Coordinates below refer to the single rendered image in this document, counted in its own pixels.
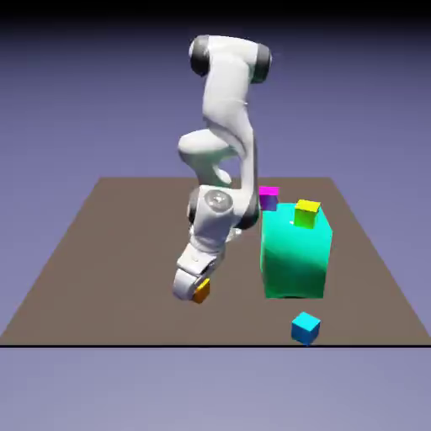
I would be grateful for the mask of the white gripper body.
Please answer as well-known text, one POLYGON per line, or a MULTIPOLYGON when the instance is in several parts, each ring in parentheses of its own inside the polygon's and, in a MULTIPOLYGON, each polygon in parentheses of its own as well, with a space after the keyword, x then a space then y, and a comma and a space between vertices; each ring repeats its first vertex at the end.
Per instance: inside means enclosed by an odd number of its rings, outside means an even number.
POLYGON ((182 301, 191 301, 197 288, 206 280, 204 275, 193 275, 177 269, 173 281, 173 294, 182 301))

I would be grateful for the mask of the small orange cube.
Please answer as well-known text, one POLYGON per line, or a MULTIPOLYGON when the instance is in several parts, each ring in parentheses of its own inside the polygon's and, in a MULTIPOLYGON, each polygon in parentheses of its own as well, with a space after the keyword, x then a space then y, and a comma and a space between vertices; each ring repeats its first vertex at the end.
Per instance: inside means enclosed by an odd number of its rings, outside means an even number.
POLYGON ((210 279, 206 278, 195 290, 192 301, 201 304, 210 294, 210 279))

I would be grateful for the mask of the small magenta cube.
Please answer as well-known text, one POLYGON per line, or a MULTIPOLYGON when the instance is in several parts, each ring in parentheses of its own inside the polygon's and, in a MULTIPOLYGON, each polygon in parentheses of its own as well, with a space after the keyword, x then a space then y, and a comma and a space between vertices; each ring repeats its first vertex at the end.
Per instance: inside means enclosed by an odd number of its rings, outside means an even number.
POLYGON ((276 211, 279 202, 279 188, 272 186, 260 186, 258 192, 261 211, 276 211))

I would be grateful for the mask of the small cyan cube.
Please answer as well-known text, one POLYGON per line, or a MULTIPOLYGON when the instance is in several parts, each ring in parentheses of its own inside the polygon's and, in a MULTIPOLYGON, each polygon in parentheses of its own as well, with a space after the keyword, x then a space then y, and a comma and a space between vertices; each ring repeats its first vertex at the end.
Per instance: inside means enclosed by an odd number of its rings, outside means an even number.
POLYGON ((291 337, 295 341, 309 346, 317 338, 320 326, 319 318, 302 312, 291 323, 291 337))

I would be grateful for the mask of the small yellow cube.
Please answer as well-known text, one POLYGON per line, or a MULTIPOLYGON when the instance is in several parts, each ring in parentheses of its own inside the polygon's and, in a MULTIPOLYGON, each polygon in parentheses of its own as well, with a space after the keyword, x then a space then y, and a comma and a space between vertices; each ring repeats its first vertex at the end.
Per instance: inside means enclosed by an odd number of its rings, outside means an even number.
POLYGON ((313 229, 321 203, 299 199, 295 204, 294 225, 301 228, 313 229))

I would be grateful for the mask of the large teal box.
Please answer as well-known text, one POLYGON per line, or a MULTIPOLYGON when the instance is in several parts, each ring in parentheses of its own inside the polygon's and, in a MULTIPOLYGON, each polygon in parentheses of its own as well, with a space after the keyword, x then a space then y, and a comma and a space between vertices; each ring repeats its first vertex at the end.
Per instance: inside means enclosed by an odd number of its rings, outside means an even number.
POLYGON ((262 213, 260 270, 269 299, 321 299, 333 230, 322 210, 313 229, 294 225, 295 203, 262 213))

